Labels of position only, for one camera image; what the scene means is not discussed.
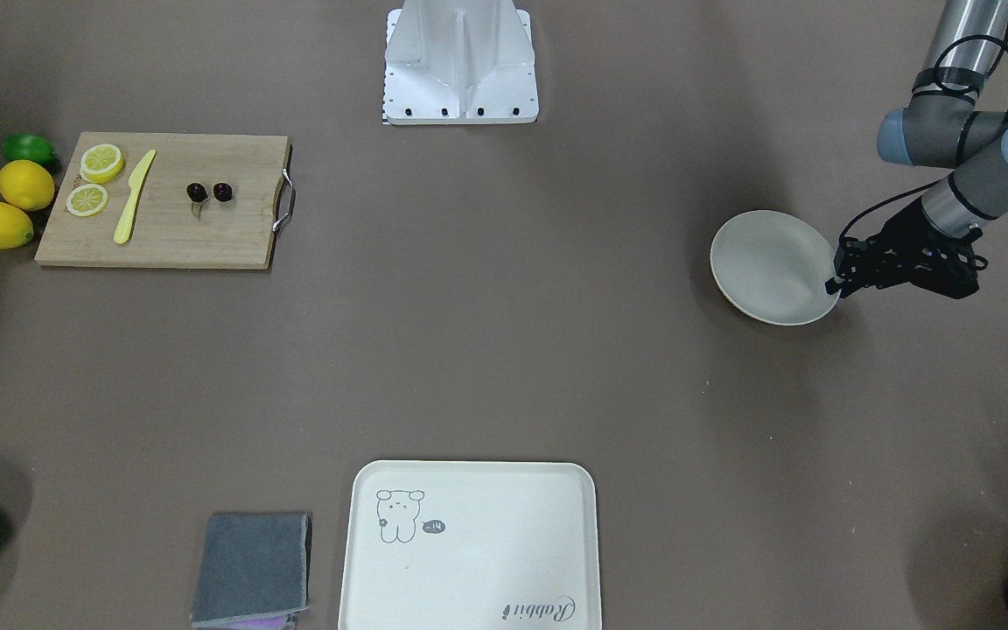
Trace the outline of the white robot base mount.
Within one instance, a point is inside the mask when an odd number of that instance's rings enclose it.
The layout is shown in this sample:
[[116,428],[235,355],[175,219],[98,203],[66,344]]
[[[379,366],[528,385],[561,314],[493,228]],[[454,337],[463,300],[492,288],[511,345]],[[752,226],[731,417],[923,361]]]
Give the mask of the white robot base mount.
[[384,123],[539,118],[532,20],[512,1],[405,1],[385,25]]

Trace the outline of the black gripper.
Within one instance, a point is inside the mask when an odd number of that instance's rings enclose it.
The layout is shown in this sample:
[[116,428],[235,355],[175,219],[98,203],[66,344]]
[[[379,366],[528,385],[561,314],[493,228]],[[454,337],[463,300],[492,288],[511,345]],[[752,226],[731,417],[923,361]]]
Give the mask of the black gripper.
[[973,222],[960,238],[937,230],[920,197],[871,238],[840,242],[836,275],[825,282],[825,292],[846,299],[865,288],[885,290],[908,283],[944,298],[968,298],[979,291],[977,272],[989,264],[972,247],[981,236],[983,230]]

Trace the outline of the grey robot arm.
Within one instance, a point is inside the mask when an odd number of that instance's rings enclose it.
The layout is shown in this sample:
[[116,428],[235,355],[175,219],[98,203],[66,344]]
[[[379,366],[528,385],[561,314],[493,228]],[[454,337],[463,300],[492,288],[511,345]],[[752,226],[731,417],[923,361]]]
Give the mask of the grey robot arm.
[[977,110],[996,64],[1008,59],[1008,1],[948,1],[913,80],[907,107],[880,124],[877,151],[892,164],[947,169],[868,238],[841,233],[825,291],[913,284],[944,298],[977,292],[987,260],[973,243],[1008,213],[1008,109]]

